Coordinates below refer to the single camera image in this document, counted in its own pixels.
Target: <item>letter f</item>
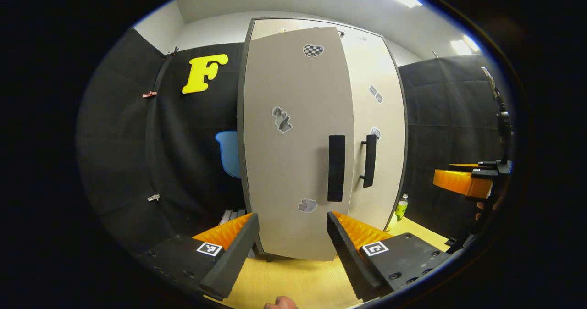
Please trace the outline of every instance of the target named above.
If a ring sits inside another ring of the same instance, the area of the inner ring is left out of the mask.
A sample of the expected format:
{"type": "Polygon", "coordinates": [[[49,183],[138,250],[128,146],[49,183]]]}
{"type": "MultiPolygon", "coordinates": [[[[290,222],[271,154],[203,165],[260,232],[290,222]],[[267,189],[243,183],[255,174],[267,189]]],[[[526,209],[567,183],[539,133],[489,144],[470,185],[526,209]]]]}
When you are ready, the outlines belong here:
{"type": "Polygon", "coordinates": [[[204,82],[204,76],[208,76],[208,81],[213,80],[218,73],[218,63],[225,65],[228,62],[228,56],[225,54],[214,55],[207,57],[193,58],[189,61],[191,70],[187,79],[187,85],[184,86],[182,92],[189,94],[191,92],[199,92],[208,89],[208,84],[204,82]]]}

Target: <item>gray cabinet door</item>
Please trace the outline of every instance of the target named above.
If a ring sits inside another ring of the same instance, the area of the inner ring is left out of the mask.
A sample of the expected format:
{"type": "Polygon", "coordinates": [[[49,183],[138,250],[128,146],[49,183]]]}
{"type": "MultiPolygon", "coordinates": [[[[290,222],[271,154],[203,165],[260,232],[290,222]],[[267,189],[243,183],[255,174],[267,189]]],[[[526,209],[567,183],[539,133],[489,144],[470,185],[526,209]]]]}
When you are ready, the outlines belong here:
{"type": "Polygon", "coordinates": [[[334,27],[346,56],[354,116],[354,176],[350,217],[384,229],[400,195],[406,145],[406,122],[402,88],[392,56],[383,38],[373,33],[318,19],[256,19],[251,38],[274,35],[280,29],[299,31],[334,27]],[[373,186],[363,188],[359,175],[365,172],[365,146],[361,141],[378,133],[373,186]]]}
{"type": "Polygon", "coordinates": [[[262,248],[332,260],[327,212],[348,213],[356,142],[339,33],[312,28],[253,39],[244,77],[238,107],[241,175],[245,200],[259,216],[262,248]],[[341,202],[327,201],[330,135],[345,136],[341,202]]]}

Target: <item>black door handle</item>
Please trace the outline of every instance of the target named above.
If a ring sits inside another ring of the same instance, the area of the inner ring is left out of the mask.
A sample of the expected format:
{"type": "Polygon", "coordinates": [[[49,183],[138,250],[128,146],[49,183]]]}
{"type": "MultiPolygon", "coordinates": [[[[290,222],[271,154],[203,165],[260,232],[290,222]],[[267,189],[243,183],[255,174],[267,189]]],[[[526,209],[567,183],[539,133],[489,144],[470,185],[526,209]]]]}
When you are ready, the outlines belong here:
{"type": "Polygon", "coordinates": [[[344,135],[328,136],[328,201],[341,202],[344,185],[344,135]]]}
{"type": "Polygon", "coordinates": [[[367,154],[365,154],[365,175],[360,175],[363,179],[363,188],[373,185],[373,176],[375,176],[375,149],[377,145],[376,135],[367,135],[367,140],[361,141],[361,145],[367,145],[367,154]]]}

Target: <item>cabinet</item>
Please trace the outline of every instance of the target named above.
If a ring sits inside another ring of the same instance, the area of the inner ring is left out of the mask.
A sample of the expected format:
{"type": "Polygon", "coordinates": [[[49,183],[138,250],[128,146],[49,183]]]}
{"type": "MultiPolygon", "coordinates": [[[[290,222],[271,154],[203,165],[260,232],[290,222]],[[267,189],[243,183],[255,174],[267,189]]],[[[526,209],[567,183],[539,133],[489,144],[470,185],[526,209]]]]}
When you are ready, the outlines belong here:
{"type": "Polygon", "coordinates": [[[239,158],[247,210],[259,215],[258,247],[334,259],[331,210],[385,228],[407,137],[400,79],[382,37],[312,19],[252,19],[242,63],[239,158]],[[361,142],[370,134],[376,160],[364,188],[361,142]],[[342,169],[329,166],[341,161],[344,172],[333,176],[342,169]]]}

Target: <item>black curtain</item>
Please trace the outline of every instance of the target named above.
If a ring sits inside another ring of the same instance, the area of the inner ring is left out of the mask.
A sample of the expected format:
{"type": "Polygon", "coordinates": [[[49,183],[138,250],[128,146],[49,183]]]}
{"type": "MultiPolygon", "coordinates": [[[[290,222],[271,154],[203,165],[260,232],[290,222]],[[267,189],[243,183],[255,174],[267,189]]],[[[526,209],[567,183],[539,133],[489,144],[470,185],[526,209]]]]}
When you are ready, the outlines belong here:
{"type": "Polygon", "coordinates": [[[242,43],[181,50],[172,57],[155,101],[155,187],[179,233],[197,234],[218,225],[226,209],[245,207],[241,180],[222,168],[215,136],[237,130],[237,88],[242,43]],[[193,58],[226,54],[208,89],[183,94],[193,58]]]}
{"type": "Polygon", "coordinates": [[[242,48],[219,44],[166,57],[131,28],[94,72],[76,129],[80,176],[105,228],[130,253],[193,236],[218,225],[225,209],[244,208],[241,180],[222,168],[215,139],[237,130],[242,48]],[[209,88],[183,94],[189,61],[217,54],[228,63],[205,79],[209,88]],[[142,97],[151,90],[157,95],[142,97]],[[147,201],[154,194],[159,201],[147,201]]]}
{"type": "Polygon", "coordinates": [[[408,114],[408,156],[402,193],[405,216],[445,237],[460,238],[475,222],[476,204],[432,184],[434,169],[449,163],[501,158],[497,102],[481,67],[496,81],[510,107],[499,69],[483,56],[435,58],[399,67],[408,114]]]}
{"type": "Polygon", "coordinates": [[[134,29],[90,79],[79,110],[76,146],[86,195],[109,233],[133,254],[174,235],[156,203],[145,152],[149,104],[163,54],[134,29]]]}

